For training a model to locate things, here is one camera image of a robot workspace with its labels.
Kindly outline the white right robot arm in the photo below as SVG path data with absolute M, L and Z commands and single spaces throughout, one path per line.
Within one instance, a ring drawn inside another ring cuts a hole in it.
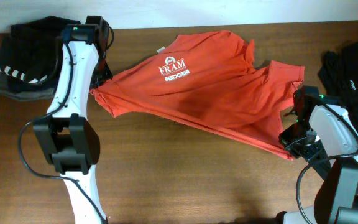
M 337 98 L 293 95 L 296 122 L 279 135 L 286 151 L 307 162 L 295 187 L 298 209 L 281 212 L 279 223 L 358 223 L 358 133 Z M 301 181 L 310 169 L 323 179 L 314 203 L 301 202 Z

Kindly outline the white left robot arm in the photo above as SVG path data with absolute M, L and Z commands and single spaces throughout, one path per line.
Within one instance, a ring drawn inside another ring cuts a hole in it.
M 69 24 L 62 32 L 62 68 L 47 114 L 33 130 L 46 161 L 64 181 L 75 223 L 107 223 L 96 183 L 100 140 L 88 122 L 90 89 L 99 85 L 106 68 L 110 27 Z

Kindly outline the orange FRAM t-shirt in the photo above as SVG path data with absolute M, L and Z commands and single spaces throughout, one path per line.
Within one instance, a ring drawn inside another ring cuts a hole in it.
M 255 68 L 255 44 L 228 30 L 179 35 L 91 94 L 113 116 L 149 113 L 250 144 L 284 159 L 280 113 L 305 68 L 272 60 Z

